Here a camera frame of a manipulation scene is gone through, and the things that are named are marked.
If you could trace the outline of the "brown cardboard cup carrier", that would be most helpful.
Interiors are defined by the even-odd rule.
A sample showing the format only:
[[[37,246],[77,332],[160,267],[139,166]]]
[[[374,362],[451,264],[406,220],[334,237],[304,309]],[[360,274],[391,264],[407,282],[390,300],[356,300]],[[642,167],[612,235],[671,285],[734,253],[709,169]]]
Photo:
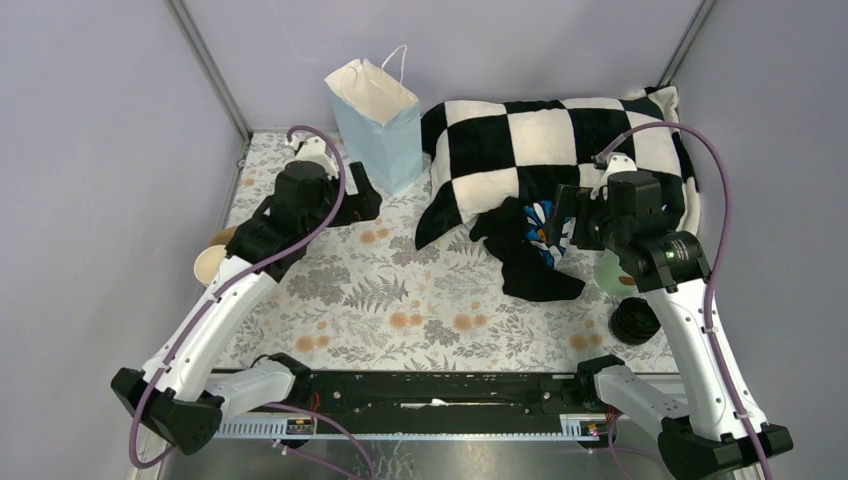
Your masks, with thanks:
[[[221,231],[218,231],[209,241],[210,246],[227,245],[234,237],[238,227],[232,226]]]

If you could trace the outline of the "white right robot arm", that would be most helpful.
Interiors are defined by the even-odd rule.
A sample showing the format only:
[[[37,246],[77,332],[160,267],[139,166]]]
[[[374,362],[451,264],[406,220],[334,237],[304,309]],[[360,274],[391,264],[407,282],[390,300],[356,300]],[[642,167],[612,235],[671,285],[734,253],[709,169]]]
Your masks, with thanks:
[[[645,171],[611,175],[599,187],[559,185],[544,224],[557,241],[572,220],[570,243],[614,253],[630,275],[672,350],[686,399],[677,402],[639,379],[614,356],[584,361],[575,402],[605,405],[650,433],[677,479],[707,479],[765,466],[792,450],[787,428],[769,422],[723,335],[708,259],[691,233],[668,227],[659,181]]]

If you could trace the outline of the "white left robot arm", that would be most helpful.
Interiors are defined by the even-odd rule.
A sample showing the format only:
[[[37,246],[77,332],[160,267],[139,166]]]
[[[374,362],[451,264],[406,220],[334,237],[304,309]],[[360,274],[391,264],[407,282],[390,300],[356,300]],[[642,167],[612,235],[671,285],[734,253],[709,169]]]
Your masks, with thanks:
[[[219,426],[269,403],[296,411],[310,385],[298,368],[277,360],[214,379],[230,339],[255,306],[283,279],[328,227],[378,217],[382,197],[360,162],[326,167],[296,160],[277,175],[274,190],[234,233],[202,297],[161,349],[139,369],[122,368],[111,388],[132,417],[129,451],[135,465],[141,427],[190,455]]]

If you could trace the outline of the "black cloth with daisy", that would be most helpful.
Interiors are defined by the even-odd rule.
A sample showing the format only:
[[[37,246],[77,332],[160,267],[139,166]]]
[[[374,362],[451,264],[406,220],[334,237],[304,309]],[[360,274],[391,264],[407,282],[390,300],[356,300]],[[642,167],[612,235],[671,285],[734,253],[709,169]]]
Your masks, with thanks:
[[[554,269],[556,256],[539,239],[539,229],[528,221],[526,205],[509,197],[481,214],[469,237],[502,262],[504,294],[532,302],[577,299],[585,282]]]

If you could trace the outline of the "pale green plastic cup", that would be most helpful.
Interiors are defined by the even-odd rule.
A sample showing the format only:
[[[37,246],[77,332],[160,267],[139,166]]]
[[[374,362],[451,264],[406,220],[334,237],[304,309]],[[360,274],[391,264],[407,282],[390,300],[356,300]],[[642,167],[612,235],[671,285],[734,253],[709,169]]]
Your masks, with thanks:
[[[621,268],[619,257],[610,250],[605,250],[595,264],[594,280],[612,297],[631,297],[638,293],[634,278]]]

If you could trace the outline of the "light blue paper bag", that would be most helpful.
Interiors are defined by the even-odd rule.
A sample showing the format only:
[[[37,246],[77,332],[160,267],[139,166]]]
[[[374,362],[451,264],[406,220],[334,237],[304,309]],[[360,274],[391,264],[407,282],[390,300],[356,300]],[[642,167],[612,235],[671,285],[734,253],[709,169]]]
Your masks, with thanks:
[[[420,101],[404,83],[407,51],[396,47],[379,66],[354,59],[324,78],[349,157],[390,195],[424,170]]]

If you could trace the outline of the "floral patterned table mat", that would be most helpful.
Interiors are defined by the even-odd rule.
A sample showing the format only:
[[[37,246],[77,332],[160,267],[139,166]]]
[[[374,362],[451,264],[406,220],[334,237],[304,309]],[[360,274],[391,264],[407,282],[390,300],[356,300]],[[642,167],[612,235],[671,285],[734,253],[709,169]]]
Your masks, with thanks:
[[[558,269],[585,282],[574,301],[533,303],[502,291],[500,262],[457,227],[417,250],[427,176],[385,196],[373,221],[324,231],[254,308],[218,359],[250,365],[283,352],[314,369],[569,372],[613,354],[634,371],[676,369],[662,334],[619,342],[617,300],[594,281],[594,252]]]

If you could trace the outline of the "black white checkered pillow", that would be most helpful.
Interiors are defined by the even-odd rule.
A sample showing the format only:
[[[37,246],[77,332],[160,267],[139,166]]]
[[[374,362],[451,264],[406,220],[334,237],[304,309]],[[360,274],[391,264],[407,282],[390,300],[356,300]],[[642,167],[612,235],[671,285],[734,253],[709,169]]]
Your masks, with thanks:
[[[616,147],[662,186],[668,224],[697,231],[700,198],[694,167],[676,122],[676,87],[645,88],[623,99],[490,103],[442,102],[421,119],[422,150],[431,160],[431,203],[420,217],[415,245],[422,249],[452,228],[500,206],[508,197],[552,199],[560,184],[590,188],[602,172],[593,158],[620,134],[642,124]]]

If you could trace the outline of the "stack of black lids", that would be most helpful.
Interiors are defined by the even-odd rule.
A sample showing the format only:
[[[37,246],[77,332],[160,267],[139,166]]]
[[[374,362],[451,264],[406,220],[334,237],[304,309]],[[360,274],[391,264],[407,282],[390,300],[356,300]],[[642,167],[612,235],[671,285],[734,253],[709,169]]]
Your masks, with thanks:
[[[661,329],[658,317],[643,298],[624,299],[609,320],[612,335],[627,345],[643,345]]]

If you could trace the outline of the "stack of white paper cups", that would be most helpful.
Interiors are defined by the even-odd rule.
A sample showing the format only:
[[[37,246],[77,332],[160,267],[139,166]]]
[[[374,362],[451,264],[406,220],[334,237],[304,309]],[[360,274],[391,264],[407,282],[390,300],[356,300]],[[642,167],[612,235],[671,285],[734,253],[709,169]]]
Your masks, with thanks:
[[[224,245],[212,245],[204,249],[195,259],[193,274],[204,286],[208,286],[216,277],[221,262],[226,258]]]

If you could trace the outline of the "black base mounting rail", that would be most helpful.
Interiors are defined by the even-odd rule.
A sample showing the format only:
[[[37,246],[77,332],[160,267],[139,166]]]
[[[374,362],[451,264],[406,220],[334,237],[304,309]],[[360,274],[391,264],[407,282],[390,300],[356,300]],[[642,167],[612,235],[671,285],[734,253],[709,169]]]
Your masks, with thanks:
[[[362,439],[576,437],[606,432],[613,409],[569,374],[311,371],[284,404],[318,413]]]

